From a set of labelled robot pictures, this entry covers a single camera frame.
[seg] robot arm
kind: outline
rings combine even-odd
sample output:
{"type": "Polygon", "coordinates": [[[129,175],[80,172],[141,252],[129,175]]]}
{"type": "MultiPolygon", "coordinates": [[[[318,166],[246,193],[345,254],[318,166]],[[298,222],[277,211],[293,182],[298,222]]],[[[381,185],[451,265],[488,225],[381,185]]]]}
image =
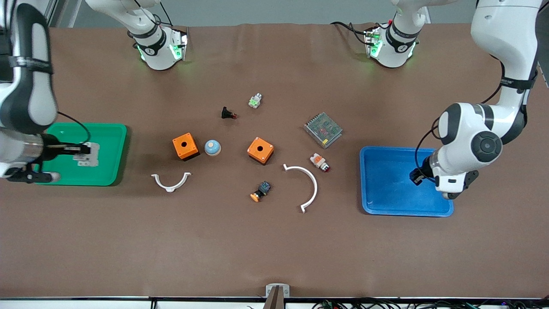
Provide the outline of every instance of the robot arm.
{"type": "Polygon", "coordinates": [[[13,5],[13,16],[8,12],[1,14],[0,178],[52,182],[59,179],[59,174],[43,172],[43,161],[61,154],[89,153],[89,148],[41,134],[57,117],[48,26],[33,6],[15,2],[13,5]]]}
{"type": "Polygon", "coordinates": [[[416,39],[427,18],[421,8],[446,5],[457,0],[391,0],[396,6],[392,22],[372,30],[367,42],[368,56],[388,68],[403,65],[412,56],[416,39]]]}
{"type": "Polygon", "coordinates": [[[541,0],[480,0],[471,25],[475,43],[504,68],[495,105],[455,103],[439,120],[443,146],[410,178],[419,185],[433,177],[445,198],[456,198],[493,163],[502,146],[526,126],[526,104],[537,77],[535,21],[541,0]]]}
{"type": "Polygon", "coordinates": [[[136,40],[141,59],[154,70],[166,70],[182,60],[187,47],[187,34],[160,25],[156,16],[146,10],[160,0],[86,0],[95,11],[109,15],[128,29],[136,40]]]}

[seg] table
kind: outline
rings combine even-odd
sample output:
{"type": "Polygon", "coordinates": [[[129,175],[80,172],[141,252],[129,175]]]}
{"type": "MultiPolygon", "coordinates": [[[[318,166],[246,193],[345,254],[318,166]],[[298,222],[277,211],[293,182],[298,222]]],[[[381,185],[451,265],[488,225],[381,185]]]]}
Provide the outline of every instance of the table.
{"type": "MultiPolygon", "coordinates": [[[[131,132],[113,187],[0,183],[0,296],[254,296],[271,282],[293,296],[543,297],[549,289],[546,177],[549,91],[530,123],[455,202],[448,218],[370,216],[361,208],[363,146],[415,147],[453,102],[480,102],[500,66],[469,25],[427,25],[402,68],[365,57],[333,25],[191,28],[186,63],[152,71],[124,29],[51,29],[61,111],[131,132]],[[249,98],[261,92],[261,106],[249,98]],[[227,106],[238,120],[221,119],[227,106]],[[302,125],[326,112],[344,135],[322,150],[302,125]],[[180,161],[171,139],[216,139],[217,157],[180,161]],[[267,166],[248,158],[259,136],[267,166]],[[320,152],[332,166],[314,169],[320,152]],[[316,201],[301,165],[317,176],[316,201]],[[159,188],[192,172],[172,194],[159,188]],[[249,194],[267,180],[271,194],[249,194]]],[[[434,139],[425,146],[437,147],[434,139]]]]}

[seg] metal part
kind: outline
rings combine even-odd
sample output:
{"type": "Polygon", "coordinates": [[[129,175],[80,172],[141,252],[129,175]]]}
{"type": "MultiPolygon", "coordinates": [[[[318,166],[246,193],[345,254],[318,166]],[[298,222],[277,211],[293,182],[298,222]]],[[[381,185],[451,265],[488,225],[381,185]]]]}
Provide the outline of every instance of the metal part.
{"type": "Polygon", "coordinates": [[[263,98],[263,95],[258,93],[257,95],[251,97],[250,102],[248,102],[248,105],[251,108],[258,108],[259,105],[261,104],[261,98],[263,98]]]}
{"type": "Polygon", "coordinates": [[[343,129],[326,113],[316,115],[304,127],[305,131],[324,149],[337,140],[343,132],[343,129]]]}
{"type": "Polygon", "coordinates": [[[313,186],[315,187],[315,192],[312,194],[312,197],[307,201],[305,202],[304,204],[302,204],[300,207],[301,207],[301,211],[303,211],[303,213],[305,213],[305,208],[307,208],[310,204],[312,204],[312,202],[315,200],[315,197],[316,197],[316,194],[318,192],[318,184],[316,183],[316,179],[315,179],[315,176],[306,168],[303,168],[303,167],[299,167],[299,166],[290,166],[290,167],[287,167],[286,164],[283,164],[282,165],[284,167],[284,170],[287,172],[291,169],[297,169],[297,170],[300,170],[302,171],[303,173],[307,174],[307,176],[309,176],[309,178],[311,178],[312,180],[312,184],[313,186]]]}
{"type": "Polygon", "coordinates": [[[276,288],[276,287],[279,287],[279,291],[282,290],[282,295],[283,295],[283,298],[289,298],[290,297],[290,286],[288,284],[284,284],[284,283],[271,283],[271,284],[267,284],[265,286],[265,297],[269,297],[269,293],[271,292],[272,289],[276,288]]]}
{"type": "Polygon", "coordinates": [[[90,148],[89,154],[75,154],[72,159],[78,161],[78,166],[84,167],[96,167],[99,166],[99,144],[92,142],[85,142],[84,145],[90,148]]]}
{"type": "Polygon", "coordinates": [[[160,182],[160,177],[157,174],[152,174],[151,176],[154,177],[154,180],[156,180],[156,184],[158,184],[160,187],[164,188],[166,190],[166,192],[174,192],[176,189],[181,187],[185,183],[185,181],[187,181],[187,177],[189,177],[191,175],[192,175],[191,173],[184,173],[183,178],[181,179],[181,181],[177,185],[171,186],[171,187],[167,187],[167,186],[163,185],[160,182]]]}

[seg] green led light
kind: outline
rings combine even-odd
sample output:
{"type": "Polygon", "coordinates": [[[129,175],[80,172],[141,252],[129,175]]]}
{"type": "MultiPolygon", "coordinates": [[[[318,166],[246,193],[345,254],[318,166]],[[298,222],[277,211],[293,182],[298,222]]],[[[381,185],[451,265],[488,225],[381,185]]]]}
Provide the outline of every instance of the green led light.
{"type": "Polygon", "coordinates": [[[177,47],[177,46],[173,46],[173,45],[170,45],[170,48],[171,48],[171,51],[172,51],[172,54],[173,54],[173,57],[175,58],[175,60],[179,60],[181,59],[181,48],[177,47]]]}
{"type": "Polygon", "coordinates": [[[372,57],[377,57],[379,55],[379,50],[381,49],[381,47],[383,47],[383,41],[378,40],[377,43],[372,47],[372,52],[370,55],[372,57]]]}
{"type": "Polygon", "coordinates": [[[412,56],[413,48],[416,46],[416,43],[412,44],[412,47],[410,47],[410,53],[408,54],[408,58],[412,56]]]}
{"type": "Polygon", "coordinates": [[[139,54],[141,55],[141,60],[145,61],[145,56],[143,56],[143,52],[141,51],[141,48],[139,45],[137,46],[137,50],[139,51],[139,54]]]}

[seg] small electrical component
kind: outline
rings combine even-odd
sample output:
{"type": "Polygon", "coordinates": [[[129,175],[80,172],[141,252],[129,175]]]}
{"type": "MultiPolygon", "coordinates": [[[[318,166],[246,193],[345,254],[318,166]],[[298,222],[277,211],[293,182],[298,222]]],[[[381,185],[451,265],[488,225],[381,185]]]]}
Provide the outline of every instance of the small electrical component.
{"type": "Polygon", "coordinates": [[[209,140],[204,145],[204,151],[208,156],[215,157],[221,152],[221,145],[216,140],[209,140]]]}
{"type": "Polygon", "coordinates": [[[315,153],[310,158],[312,164],[314,164],[317,168],[319,168],[323,172],[327,172],[330,170],[330,166],[326,164],[326,159],[320,156],[320,154],[315,153]]]}
{"type": "Polygon", "coordinates": [[[237,119],[238,115],[236,115],[233,112],[228,111],[227,107],[223,106],[223,110],[221,111],[221,118],[223,118],[223,119],[225,119],[225,118],[237,119]]]}
{"type": "Polygon", "coordinates": [[[324,149],[328,148],[343,132],[326,113],[316,115],[304,127],[305,131],[324,149]]]}
{"type": "Polygon", "coordinates": [[[259,200],[264,197],[265,195],[267,195],[267,193],[269,193],[269,190],[271,189],[271,184],[269,184],[268,182],[266,181],[263,181],[258,187],[257,187],[257,191],[255,191],[254,193],[250,194],[250,197],[252,200],[256,201],[256,202],[259,202],[259,200]]]}
{"type": "Polygon", "coordinates": [[[275,148],[273,145],[259,137],[256,137],[255,140],[251,142],[250,147],[248,147],[248,155],[263,165],[267,164],[267,161],[271,158],[274,151],[275,148]]]}
{"type": "Polygon", "coordinates": [[[198,155],[197,144],[195,144],[193,136],[190,133],[186,133],[172,140],[177,156],[183,160],[190,160],[198,155]]]}
{"type": "Polygon", "coordinates": [[[259,105],[261,104],[261,98],[263,98],[263,96],[260,93],[258,93],[257,95],[251,97],[250,102],[248,102],[248,105],[251,108],[258,108],[259,105]]]}

